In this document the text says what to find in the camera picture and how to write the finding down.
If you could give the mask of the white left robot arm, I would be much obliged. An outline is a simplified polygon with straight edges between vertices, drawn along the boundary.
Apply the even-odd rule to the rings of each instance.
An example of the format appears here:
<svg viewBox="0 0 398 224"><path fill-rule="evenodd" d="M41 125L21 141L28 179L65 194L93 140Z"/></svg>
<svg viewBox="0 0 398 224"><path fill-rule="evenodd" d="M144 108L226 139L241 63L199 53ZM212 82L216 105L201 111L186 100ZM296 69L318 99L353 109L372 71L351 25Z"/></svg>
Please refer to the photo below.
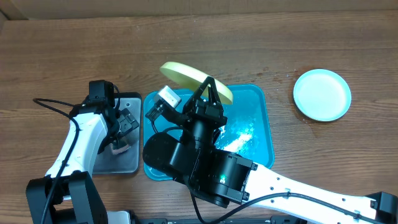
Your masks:
<svg viewBox="0 0 398 224"><path fill-rule="evenodd" d="M68 114L70 129L52 167L30 180L26 197L34 223L131 223L129 211L109 212L92 180L99 151L134 149L139 122L124 108L79 105Z"/></svg>

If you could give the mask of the light blue plate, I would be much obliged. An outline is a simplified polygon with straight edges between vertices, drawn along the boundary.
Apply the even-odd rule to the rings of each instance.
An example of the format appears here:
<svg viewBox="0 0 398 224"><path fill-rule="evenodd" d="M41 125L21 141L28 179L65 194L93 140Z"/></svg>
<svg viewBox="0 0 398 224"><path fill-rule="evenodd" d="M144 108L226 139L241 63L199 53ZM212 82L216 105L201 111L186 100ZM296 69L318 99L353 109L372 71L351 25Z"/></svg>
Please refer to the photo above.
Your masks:
<svg viewBox="0 0 398 224"><path fill-rule="evenodd" d="M349 110L352 94L347 82L337 73L313 69L302 74L292 92L297 108L315 121L330 122Z"/></svg>

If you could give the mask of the pink green sponge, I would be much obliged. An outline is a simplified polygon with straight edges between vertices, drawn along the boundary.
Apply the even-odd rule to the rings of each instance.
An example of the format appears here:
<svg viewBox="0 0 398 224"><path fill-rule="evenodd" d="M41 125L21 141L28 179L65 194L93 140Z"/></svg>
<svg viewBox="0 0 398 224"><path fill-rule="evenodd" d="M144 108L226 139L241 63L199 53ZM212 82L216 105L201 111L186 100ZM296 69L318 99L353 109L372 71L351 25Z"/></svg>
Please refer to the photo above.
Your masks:
<svg viewBox="0 0 398 224"><path fill-rule="evenodd" d="M130 148L130 145L125 141L113 141L111 143L111 152L112 154L120 154L127 151Z"/></svg>

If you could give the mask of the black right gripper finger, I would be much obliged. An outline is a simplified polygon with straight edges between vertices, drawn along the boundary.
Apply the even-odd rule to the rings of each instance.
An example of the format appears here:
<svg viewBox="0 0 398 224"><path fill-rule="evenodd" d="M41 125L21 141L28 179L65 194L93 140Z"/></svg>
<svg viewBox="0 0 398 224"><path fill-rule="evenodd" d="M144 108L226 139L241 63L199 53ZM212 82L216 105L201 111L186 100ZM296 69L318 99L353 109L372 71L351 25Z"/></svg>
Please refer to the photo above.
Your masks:
<svg viewBox="0 0 398 224"><path fill-rule="evenodd" d="M220 96L216 87L215 79L208 77L208 99L211 104L221 105Z"/></svg>
<svg viewBox="0 0 398 224"><path fill-rule="evenodd" d="M205 90L207 89L207 94L208 94L208 101L210 103L213 102L213 78L207 77L205 78L204 82L193 92L192 96L189 98L188 102L194 102L195 100L198 100L202 94L204 94Z"/></svg>

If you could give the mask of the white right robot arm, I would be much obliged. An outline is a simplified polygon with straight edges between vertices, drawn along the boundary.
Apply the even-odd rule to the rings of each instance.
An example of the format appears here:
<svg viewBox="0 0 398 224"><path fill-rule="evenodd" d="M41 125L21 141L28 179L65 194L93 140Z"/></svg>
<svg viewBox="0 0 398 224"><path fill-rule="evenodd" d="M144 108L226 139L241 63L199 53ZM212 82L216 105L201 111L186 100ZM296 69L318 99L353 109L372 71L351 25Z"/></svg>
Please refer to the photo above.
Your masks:
<svg viewBox="0 0 398 224"><path fill-rule="evenodd" d="M150 121L163 116L179 138L167 130L155 132L145 143L143 160L184 184L192 200L221 207L230 202L238 210L257 205L313 223L396 223L397 197L385 192L350 196L329 192L280 175L239 154L215 147L220 127L227 122L214 78L206 78L177 111L180 97L169 87L159 90Z"/></svg>

